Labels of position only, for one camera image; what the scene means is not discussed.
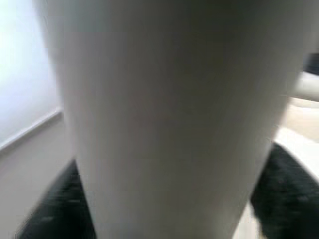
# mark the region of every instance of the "wall trim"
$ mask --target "wall trim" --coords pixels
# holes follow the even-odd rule
[[[17,146],[21,145],[24,141],[38,134],[43,129],[49,127],[53,123],[63,119],[63,111],[61,107],[57,107],[51,112],[39,118],[31,126],[23,128],[18,133],[8,138],[3,143],[0,143],[0,155],[11,151]]]

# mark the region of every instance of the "white wall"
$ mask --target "white wall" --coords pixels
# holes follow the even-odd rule
[[[0,0],[0,146],[59,106],[31,0]]]

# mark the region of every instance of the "baseboard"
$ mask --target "baseboard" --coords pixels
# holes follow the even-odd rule
[[[63,119],[62,108],[57,107],[53,111],[44,115],[40,119],[38,119],[31,126],[22,129],[17,134],[13,135],[5,142],[0,144],[0,155],[16,148],[18,145],[22,144],[24,141],[32,137],[33,135],[41,132],[43,129],[52,125],[53,123]]]

